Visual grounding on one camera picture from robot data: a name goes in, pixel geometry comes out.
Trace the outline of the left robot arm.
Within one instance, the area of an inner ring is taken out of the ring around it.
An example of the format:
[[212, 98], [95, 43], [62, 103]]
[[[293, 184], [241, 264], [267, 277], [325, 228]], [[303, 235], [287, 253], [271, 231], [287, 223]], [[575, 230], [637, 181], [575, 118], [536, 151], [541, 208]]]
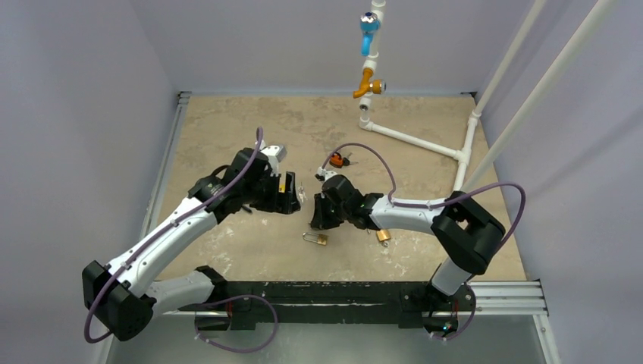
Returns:
[[89, 263], [81, 273], [83, 301], [88, 309], [84, 335], [98, 319], [118, 340], [136, 337], [164, 312], [191, 304], [208, 310], [222, 307], [226, 290], [218, 273], [201, 267], [186, 277], [158, 282], [158, 275], [194, 240], [245, 207], [290, 215], [300, 210], [293, 172], [282, 175], [285, 146], [241, 149], [228, 165], [198, 179], [179, 206], [151, 233], [125, 253], [102, 265]]

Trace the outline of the brass padlock long shackle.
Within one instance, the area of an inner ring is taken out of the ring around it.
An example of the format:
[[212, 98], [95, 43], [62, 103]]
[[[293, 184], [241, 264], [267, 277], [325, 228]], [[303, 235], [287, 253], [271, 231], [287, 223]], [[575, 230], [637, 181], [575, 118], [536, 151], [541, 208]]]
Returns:
[[314, 234], [311, 232], [305, 232], [302, 235], [302, 238], [310, 243], [315, 243], [320, 246], [326, 246], [328, 244], [328, 236], [325, 234]]

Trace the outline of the orange black padlock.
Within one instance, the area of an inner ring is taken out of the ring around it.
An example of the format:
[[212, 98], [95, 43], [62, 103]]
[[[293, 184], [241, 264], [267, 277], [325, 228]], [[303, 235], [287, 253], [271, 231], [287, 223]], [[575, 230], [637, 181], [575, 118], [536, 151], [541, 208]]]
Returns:
[[328, 160], [328, 164], [334, 168], [345, 168], [354, 165], [355, 162], [351, 159], [352, 153], [334, 152]]

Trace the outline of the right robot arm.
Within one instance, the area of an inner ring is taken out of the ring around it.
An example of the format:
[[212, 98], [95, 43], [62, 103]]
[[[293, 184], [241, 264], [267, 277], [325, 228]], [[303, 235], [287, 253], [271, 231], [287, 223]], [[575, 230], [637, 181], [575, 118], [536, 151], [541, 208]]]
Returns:
[[454, 191], [446, 199], [395, 199], [361, 193], [347, 177], [328, 178], [314, 196], [309, 226], [322, 231], [347, 222], [370, 231], [405, 230], [430, 234], [447, 254], [426, 287], [428, 303], [443, 309], [470, 278], [483, 275], [503, 244], [505, 227], [471, 196]]

